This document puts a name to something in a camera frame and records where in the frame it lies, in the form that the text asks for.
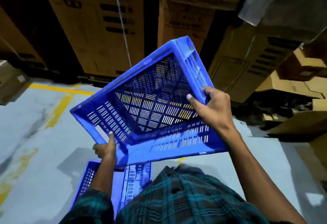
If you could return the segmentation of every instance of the person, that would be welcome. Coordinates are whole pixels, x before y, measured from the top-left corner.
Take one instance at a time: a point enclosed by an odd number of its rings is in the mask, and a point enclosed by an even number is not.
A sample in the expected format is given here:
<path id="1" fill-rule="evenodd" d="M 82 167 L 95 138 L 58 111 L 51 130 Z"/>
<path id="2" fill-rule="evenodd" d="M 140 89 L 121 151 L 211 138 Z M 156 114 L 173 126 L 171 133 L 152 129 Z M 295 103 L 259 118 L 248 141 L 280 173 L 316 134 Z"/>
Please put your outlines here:
<path id="1" fill-rule="evenodd" d="M 183 164 L 177 169 L 166 166 L 119 211 L 115 223 L 305 224 L 244 143 L 234 126 L 229 95 L 209 86 L 203 91 L 211 98 L 206 106 L 190 94 L 187 99 L 228 145 L 246 201 L 199 168 Z M 117 157 L 113 134 L 109 136 L 108 144 L 94 145 L 95 153 L 102 158 L 100 167 L 88 190 L 61 224 L 114 222 L 110 199 Z"/>

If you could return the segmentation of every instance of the green plaid shirt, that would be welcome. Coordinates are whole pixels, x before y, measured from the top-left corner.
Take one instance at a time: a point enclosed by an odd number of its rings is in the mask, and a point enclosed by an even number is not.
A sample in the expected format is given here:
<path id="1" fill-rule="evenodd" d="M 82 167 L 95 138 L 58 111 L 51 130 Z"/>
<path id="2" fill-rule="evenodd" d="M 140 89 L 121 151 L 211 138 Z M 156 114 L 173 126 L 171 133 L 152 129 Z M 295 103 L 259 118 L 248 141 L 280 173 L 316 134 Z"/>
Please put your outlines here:
<path id="1" fill-rule="evenodd" d="M 100 191 L 88 190 L 60 223 L 113 222 L 113 207 L 108 197 Z M 117 214 L 115 223 L 272 222 L 213 176 L 175 172 L 166 166 L 150 185 Z"/>

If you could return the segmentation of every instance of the shirt button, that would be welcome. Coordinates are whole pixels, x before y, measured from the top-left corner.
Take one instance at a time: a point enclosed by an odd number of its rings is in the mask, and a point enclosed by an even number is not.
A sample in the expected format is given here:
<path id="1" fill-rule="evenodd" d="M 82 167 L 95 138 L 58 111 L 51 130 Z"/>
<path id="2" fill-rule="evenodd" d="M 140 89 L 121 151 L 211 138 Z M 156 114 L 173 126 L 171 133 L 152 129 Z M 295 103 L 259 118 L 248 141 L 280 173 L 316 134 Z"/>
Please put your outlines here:
<path id="1" fill-rule="evenodd" d="M 171 193 L 176 194 L 177 192 L 180 192 L 181 190 L 179 188 L 174 188 Z"/>

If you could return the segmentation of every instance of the white floor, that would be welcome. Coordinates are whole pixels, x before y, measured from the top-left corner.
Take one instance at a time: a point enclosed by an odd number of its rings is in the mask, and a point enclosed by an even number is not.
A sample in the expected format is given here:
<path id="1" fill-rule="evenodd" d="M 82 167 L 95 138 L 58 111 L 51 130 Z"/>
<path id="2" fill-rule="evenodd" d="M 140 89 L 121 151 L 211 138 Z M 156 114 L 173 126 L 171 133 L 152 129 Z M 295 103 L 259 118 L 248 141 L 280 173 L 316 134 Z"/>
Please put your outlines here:
<path id="1" fill-rule="evenodd" d="M 99 90 L 88 85 L 78 89 Z M 87 161 L 97 158 L 92 150 L 94 141 L 69 113 L 87 95 L 75 94 L 58 122 L 47 128 L 65 95 L 29 88 L 16 102 L 0 106 L 0 223 L 59 223 Z M 254 156 L 302 216 L 309 223 L 325 223 L 327 197 L 297 147 L 277 139 L 252 137 L 245 123 L 235 120 L 235 124 Z M 228 153 L 154 162 L 153 177 L 166 165 L 181 162 L 202 168 L 244 197 Z"/>

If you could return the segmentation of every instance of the blue plastic crate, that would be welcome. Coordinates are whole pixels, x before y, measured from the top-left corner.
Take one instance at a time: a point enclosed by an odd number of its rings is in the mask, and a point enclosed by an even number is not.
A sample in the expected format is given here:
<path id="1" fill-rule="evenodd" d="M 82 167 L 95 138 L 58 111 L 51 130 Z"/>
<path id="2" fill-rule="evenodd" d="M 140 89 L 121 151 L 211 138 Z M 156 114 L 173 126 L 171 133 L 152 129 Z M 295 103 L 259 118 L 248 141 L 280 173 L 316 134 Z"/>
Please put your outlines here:
<path id="1" fill-rule="evenodd" d="M 117 165 L 227 151 L 186 99 L 213 84 L 188 36 L 171 40 L 70 110 L 93 139 L 115 134 Z M 105 139 L 98 130 L 105 133 Z"/>
<path id="2" fill-rule="evenodd" d="M 86 164 L 80 184 L 73 198 L 70 209 L 90 186 L 100 166 L 99 160 L 90 160 Z M 125 167 L 124 171 L 113 173 L 111 202 L 114 210 L 114 218 L 127 203 L 133 200 L 145 186 L 152 181 L 152 164 L 137 164 Z"/>

